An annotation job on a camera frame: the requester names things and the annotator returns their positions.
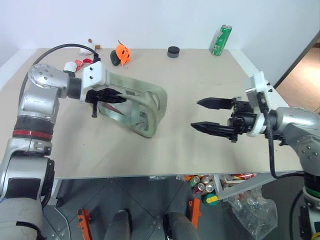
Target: black cable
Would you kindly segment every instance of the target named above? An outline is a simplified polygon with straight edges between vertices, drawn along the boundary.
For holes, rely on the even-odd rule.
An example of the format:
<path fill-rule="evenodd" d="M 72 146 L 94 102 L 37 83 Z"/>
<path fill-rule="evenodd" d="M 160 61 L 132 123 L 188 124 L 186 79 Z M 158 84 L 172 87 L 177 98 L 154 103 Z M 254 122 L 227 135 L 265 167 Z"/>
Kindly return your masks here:
<path fill-rule="evenodd" d="M 289 233 L 290 233 L 290 240 L 294 240 L 294 231 L 293 231 L 293 228 L 292 228 L 292 225 L 293 225 L 293 216 L 294 216 L 294 210 L 295 210 L 295 207 L 296 207 L 296 204 L 299 200 L 299 198 L 301 197 L 303 191 L 300 190 L 298 192 L 298 194 L 295 196 L 293 202 L 292 202 L 292 205 L 291 205 L 291 208 L 290 208 L 290 216 L 289 216 Z"/>
<path fill-rule="evenodd" d="M 67 44 L 62 44 L 62 45 L 59 45 L 59 46 L 56 46 L 54 48 L 49 49 L 44 54 L 42 54 L 40 57 L 38 57 L 38 59 L 35 60 L 35 62 L 32 65 L 38 64 L 45 56 L 49 55 L 50 53 L 52 53 L 58 49 L 69 48 L 69 47 L 77 47 L 77 48 L 87 49 L 88 51 L 93 53 L 93 63 L 100 61 L 98 53 L 96 51 L 94 51 L 93 49 L 91 49 L 90 47 L 87 47 L 87 46 L 84 46 L 81 44 L 67 43 Z M 21 85 L 18 106 L 20 105 L 21 99 L 24 95 L 27 81 L 28 81 L 28 73 L 25 75 L 23 82 L 22 82 L 22 85 Z"/>
<path fill-rule="evenodd" d="M 273 133 L 273 127 L 272 123 L 268 114 L 267 109 L 263 109 L 263 116 L 266 122 L 266 135 L 268 138 L 268 145 L 269 145 L 269 162 L 270 162 L 270 172 L 272 177 L 275 179 L 283 179 L 286 177 L 303 177 L 304 173 L 300 172 L 294 172 L 294 173 L 288 173 L 288 174 L 283 174 L 280 176 L 276 175 L 276 170 L 275 170 L 275 149 L 274 149 L 274 133 Z"/>
<path fill-rule="evenodd" d="M 44 196 L 44 199 L 41 202 L 42 208 L 44 208 L 51 198 L 51 190 Z"/>

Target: plastic bag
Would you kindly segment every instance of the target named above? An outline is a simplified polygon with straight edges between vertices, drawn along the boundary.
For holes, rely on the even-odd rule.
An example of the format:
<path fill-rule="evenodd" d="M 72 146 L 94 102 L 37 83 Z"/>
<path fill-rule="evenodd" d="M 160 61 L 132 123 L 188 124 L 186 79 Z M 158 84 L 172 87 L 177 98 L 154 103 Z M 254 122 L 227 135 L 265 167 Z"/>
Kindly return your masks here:
<path fill-rule="evenodd" d="M 240 223 L 255 240 L 262 240 L 278 226 L 276 203 L 262 196 L 261 187 L 229 197 L 227 201 Z"/>
<path fill-rule="evenodd" d="M 163 180 L 166 179 L 165 176 L 149 176 L 149 181 Z"/>

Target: gray floor tile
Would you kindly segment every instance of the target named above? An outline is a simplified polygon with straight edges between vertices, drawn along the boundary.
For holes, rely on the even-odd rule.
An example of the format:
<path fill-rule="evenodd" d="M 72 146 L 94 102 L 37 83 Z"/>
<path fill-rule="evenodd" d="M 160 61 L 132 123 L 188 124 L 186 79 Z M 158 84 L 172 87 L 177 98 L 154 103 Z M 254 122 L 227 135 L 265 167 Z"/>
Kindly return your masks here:
<path fill-rule="evenodd" d="M 45 206 L 43 213 L 57 234 L 67 226 L 64 218 L 54 209 L 53 206 Z"/>
<path fill-rule="evenodd" d="M 69 222 L 72 221 L 77 215 L 77 210 L 84 207 L 97 195 L 107 182 L 107 178 L 64 180 L 58 193 L 58 197 L 63 197 L 64 204 L 59 210 Z M 43 212 L 57 233 L 66 227 L 64 219 L 53 206 L 46 206 Z"/>
<path fill-rule="evenodd" d="M 166 213 L 169 212 L 178 212 L 181 214 L 186 214 L 188 210 L 188 202 L 191 201 L 194 196 L 192 194 L 192 189 L 189 186 L 188 182 L 182 182 L 181 188 L 178 190 L 171 204 L 166 210 Z"/>
<path fill-rule="evenodd" d="M 154 218 L 163 217 L 183 184 L 175 176 L 153 181 L 148 177 L 123 177 L 115 181 Z"/>
<path fill-rule="evenodd" d="M 165 233 L 162 224 L 155 226 L 154 231 L 148 240 L 165 240 Z"/>
<path fill-rule="evenodd" d="M 57 235 L 55 230 L 51 227 L 50 223 L 45 217 L 43 218 L 43 227 L 41 234 L 45 238 L 47 238 L 47 240 L 54 240 Z"/>
<path fill-rule="evenodd" d="M 90 202 L 109 181 L 108 178 L 64 180 L 58 194 L 64 201 L 60 211 L 71 221 L 77 210 Z"/>
<path fill-rule="evenodd" d="M 81 228 L 77 227 L 78 225 L 78 218 L 75 217 L 70 223 L 70 232 L 71 232 L 71 239 L 72 240 L 83 240 Z M 63 229 L 62 232 L 59 234 L 61 240 L 69 240 L 69 231 L 67 228 Z"/>
<path fill-rule="evenodd" d="M 262 187 L 263 196 L 274 200 L 278 213 L 278 227 L 268 234 L 266 240 L 289 239 L 289 214 L 291 204 L 297 193 L 302 189 L 304 181 L 302 177 L 286 177 L 270 182 Z M 303 197 L 296 205 L 293 215 L 293 236 L 300 239 L 299 233 L 299 206 L 304 203 Z"/>
<path fill-rule="evenodd" d="M 223 208 L 221 203 L 216 206 L 200 206 L 201 217 L 198 232 L 201 239 L 237 240 L 243 229 L 231 208 Z"/>
<path fill-rule="evenodd" d="M 113 181 L 106 184 L 85 208 L 91 212 L 90 228 L 94 240 L 103 240 L 109 222 L 121 209 L 129 209 L 132 217 L 131 240 L 147 240 L 155 227 L 156 219 Z"/>

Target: table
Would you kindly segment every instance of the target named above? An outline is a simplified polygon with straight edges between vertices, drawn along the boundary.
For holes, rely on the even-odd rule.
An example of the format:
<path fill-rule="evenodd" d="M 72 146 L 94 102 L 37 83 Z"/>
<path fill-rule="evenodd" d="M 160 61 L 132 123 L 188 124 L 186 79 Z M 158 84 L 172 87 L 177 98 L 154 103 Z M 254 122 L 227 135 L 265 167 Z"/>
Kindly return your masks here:
<path fill-rule="evenodd" d="M 166 114 L 155 136 L 145 138 L 104 116 L 91 118 L 89 104 L 60 99 L 50 156 L 55 161 L 56 179 L 269 172 L 268 144 L 263 135 L 240 135 L 237 143 L 231 143 L 190 126 L 202 121 L 225 125 L 231 114 L 230 110 L 201 107 L 198 100 L 237 96 L 247 100 L 243 80 L 248 75 L 228 50 L 212 56 L 205 49 L 182 49 L 178 58 L 169 58 L 165 49 L 132 49 L 131 62 L 125 66 L 111 64 L 111 50 L 99 52 L 109 71 L 166 90 Z M 44 51 L 39 49 L 30 57 L 0 91 L 0 159 L 16 122 L 21 82 Z M 75 48 L 61 49 L 42 62 L 63 69 L 66 62 L 85 58 L 77 52 Z M 301 170 L 289 146 L 275 145 L 275 162 L 278 172 Z"/>

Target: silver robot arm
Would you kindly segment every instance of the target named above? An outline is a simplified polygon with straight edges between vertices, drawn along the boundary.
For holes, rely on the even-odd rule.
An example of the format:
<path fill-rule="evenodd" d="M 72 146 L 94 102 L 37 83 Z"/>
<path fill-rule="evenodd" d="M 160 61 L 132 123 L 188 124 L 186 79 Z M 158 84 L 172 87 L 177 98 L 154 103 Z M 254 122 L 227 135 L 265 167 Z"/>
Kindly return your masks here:
<path fill-rule="evenodd" d="M 303 108 L 278 106 L 273 108 L 270 93 L 273 89 L 265 82 L 262 72 L 249 79 L 245 91 L 249 101 L 238 98 L 209 97 L 198 104 L 209 109 L 233 109 L 227 125 L 215 122 L 197 122 L 196 130 L 235 143 L 238 135 L 256 137 L 264 134 L 269 144 L 271 175 L 276 178 L 300 176 L 304 178 L 303 196 L 306 206 L 300 209 L 300 235 L 304 240 L 320 232 L 320 116 Z M 274 140 L 289 145 L 299 157 L 303 172 L 276 175 Z"/>
<path fill-rule="evenodd" d="M 93 105 L 100 100 L 123 101 L 108 89 L 109 75 L 100 61 L 83 69 L 82 80 L 74 72 L 47 64 L 34 65 L 28 80 L 30 86 L 19 104 L 12 138 L 0 166 L 0 236 L 7 240 L 44 239 L 42 208 L 50 199 L 55 175 L 55 163 L 48 156 L 59 98 Z"/>

